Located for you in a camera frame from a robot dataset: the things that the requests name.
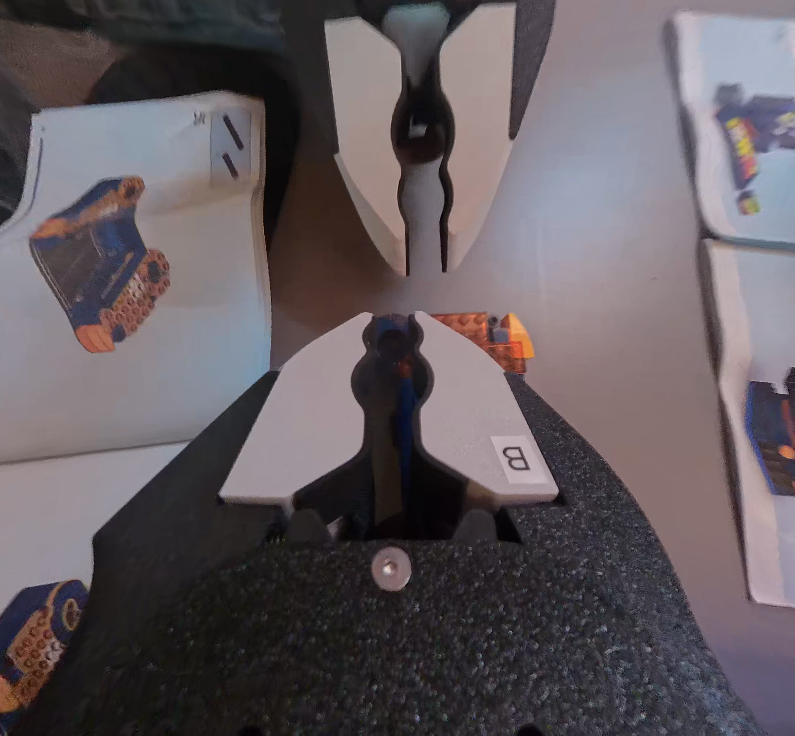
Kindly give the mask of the black round disc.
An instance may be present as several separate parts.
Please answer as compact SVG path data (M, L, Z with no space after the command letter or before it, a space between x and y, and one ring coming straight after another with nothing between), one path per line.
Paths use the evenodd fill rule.
M301 112L286 63L265 52L218 46L135 48L94 82L84 105L131 103L229 91L265 106L263 225L270 250L301 134Z

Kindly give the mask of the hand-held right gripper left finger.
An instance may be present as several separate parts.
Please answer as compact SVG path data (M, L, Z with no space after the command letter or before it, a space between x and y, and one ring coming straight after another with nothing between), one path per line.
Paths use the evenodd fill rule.
M299 491L358 454L365 420L352 377L372 319L356 315L283 365L219 491L225 503L292 508Z

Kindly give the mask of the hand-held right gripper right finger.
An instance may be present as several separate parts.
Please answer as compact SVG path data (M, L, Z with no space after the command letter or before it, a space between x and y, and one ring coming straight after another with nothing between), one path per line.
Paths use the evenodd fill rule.
M421 449L463 482L466 506L548 503L559 488L506 374L470 339L417 311L429 392L419 408Z

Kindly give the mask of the person's clothed body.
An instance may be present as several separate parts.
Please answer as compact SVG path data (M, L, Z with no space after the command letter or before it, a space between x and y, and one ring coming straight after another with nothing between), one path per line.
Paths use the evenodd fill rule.
M1 55L1 223L21 201L27 168L31 120L37 107Z

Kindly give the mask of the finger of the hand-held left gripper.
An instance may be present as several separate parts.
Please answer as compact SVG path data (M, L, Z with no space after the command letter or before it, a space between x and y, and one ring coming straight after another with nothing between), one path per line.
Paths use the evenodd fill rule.
M343 182L372 243L399 276L409 273L406 225L393 148L393 114L403 89L402 55L361 17L327 20L324 35Z
M510 137L515 5L478 6L441 45L441 90L452 112L446 270L472 248L498 191Z

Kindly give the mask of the closed booklet, purple arcade picture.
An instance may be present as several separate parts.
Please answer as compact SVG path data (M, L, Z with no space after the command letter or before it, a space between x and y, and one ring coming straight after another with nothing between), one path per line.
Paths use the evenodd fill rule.
M748 593L793 608L793 254L715 240L702 248Z

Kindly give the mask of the open instruction booklet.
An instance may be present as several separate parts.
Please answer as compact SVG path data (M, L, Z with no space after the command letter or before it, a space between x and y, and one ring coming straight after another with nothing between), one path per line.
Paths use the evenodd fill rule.
M270 364L261 99L35 115L1 235L2 734L87 604L92 538Z

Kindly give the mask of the blue and orange brick model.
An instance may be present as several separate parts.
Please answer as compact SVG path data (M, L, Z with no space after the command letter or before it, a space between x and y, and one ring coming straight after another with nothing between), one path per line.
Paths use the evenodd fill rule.
M486 312L436 313L436 320L488 354L501 370L525 373L533 356L530 338L518 318ZM428 371L417 354L422 337L408 316L388 314L371 329L373 360L363 373L366 404L372 409L368 433L373 443L373 522L384 530L402 525L412 496L414 413L429 387Z

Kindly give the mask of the closed booklet, yellow blocks picture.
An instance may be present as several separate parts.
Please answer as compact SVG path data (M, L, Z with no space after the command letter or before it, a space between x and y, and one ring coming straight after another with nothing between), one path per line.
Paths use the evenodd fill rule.
M793 18L681 11L670 57L703 227L793 250Z

